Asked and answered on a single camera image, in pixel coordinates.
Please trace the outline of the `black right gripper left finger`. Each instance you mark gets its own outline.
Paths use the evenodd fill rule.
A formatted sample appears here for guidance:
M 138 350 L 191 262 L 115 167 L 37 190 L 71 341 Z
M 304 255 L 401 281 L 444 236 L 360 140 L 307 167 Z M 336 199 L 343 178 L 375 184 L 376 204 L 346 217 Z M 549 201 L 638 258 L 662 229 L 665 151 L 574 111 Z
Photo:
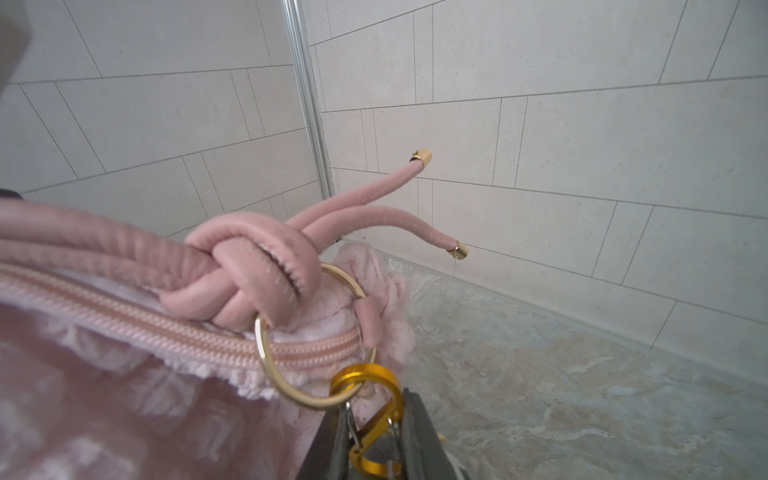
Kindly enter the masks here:
M 297 480 L 346 480 L 349 476 L 348 407 L 328 410 L 320 423 Z

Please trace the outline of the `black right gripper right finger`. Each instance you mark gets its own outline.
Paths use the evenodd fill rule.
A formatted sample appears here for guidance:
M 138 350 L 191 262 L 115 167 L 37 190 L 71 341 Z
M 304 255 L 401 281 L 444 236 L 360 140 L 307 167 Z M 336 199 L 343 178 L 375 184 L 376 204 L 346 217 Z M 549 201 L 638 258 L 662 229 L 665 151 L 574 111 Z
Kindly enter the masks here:
M 443 448 L 421 397 L 403 391 L 400 421 L 400 456 L 404 479 L 457 480 L 459 475 Z

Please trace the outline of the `yellow carabiner clip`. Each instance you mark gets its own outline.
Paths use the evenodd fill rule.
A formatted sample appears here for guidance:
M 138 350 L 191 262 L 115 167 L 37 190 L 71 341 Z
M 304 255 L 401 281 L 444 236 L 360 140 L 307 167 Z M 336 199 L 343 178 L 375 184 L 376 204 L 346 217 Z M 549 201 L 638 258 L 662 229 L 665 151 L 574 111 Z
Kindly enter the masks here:
M 331 394 L 347 393 L 353 387 L 372 383 L 381 386 L 386 402 L 378 410 L 365 416 L 366 422 L 358 426 L 352 417 L 350 429 L 351 444 L 348 459 L 357 473 L 368 479 L 398 479 L 402 464 L 394 460 L 374 461 L 367 453 L 385 434 L 392 434 L 404 417 L 405 400 L 403 389 L 396 375 L 384 366 L 373 363 L 358 363 L 342 369 L 331 380 Z

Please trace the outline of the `pink fluffy handbag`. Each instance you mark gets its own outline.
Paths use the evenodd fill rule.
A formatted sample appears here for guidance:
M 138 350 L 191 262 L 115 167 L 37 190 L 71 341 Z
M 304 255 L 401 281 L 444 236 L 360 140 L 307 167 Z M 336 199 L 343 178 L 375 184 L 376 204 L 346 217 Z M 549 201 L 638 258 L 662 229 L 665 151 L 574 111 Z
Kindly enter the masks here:
M 365 243 L 408 231 L 466 247 L 379 199 L 431 160 L 281 221 L 235 212 L 183 242 L 1 194 L 1 475 L 5 479 L 296 479 L 328 410 L 386 402 L 358 363 L 398 378 L 414 347 L 402 277 Z

